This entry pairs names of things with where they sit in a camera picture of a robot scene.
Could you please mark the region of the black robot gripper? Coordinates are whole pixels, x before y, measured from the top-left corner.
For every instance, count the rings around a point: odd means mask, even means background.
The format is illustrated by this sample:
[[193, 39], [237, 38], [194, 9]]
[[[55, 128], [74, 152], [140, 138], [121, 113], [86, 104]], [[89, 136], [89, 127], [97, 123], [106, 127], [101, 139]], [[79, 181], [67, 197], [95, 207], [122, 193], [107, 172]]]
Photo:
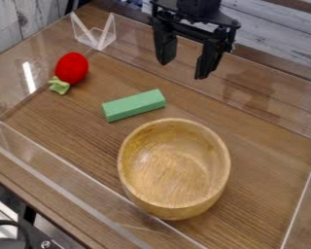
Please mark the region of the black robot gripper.
[[[221, 0], [150, 0], [152, 24], [154, 37], [154, 57], [161, 65], [176, 57], [177, 39], [172, 27], [185, 33], [194, 41], [202, 42], [197, 58], [194, 79], [201, 80], [216, 69], [224, 51], [230, 52], [236, 32], [241, 27], [238, 21], [220, 11]], [[197, 31], [194, 23], [213, 24], [212, 32]]]

